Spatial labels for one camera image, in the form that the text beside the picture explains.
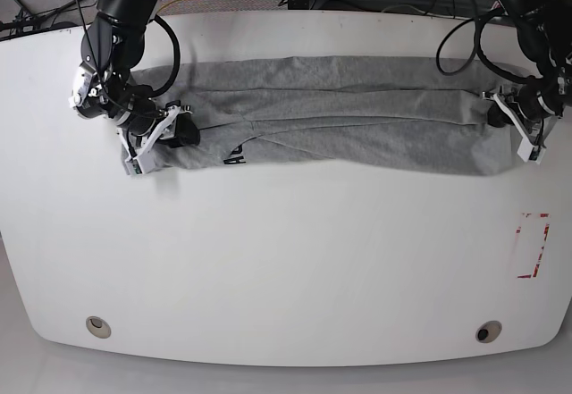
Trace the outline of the black tripod stand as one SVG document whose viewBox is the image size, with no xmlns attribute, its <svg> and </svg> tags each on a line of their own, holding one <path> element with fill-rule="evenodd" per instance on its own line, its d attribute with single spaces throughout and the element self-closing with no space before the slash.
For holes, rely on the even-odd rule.
<svg viewBox="0 0 572 394">
<path fill-rule="evenodd" d="M 73 28 L 95 16 L 97 0 L 1 0 L 3 41 Z"/>
</svg>

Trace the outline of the red tape rectangle marking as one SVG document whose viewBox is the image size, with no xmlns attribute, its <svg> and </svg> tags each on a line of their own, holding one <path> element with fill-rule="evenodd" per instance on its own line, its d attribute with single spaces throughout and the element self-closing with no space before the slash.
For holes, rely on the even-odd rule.
<svg viewBox="0 0 572 394">
<path fill-rule="evenodd" d="M 510 270 L 520 280 L 536 278 L 551 226 L 549 213 L 522 213 L 517 227 Z"/>
</svg>

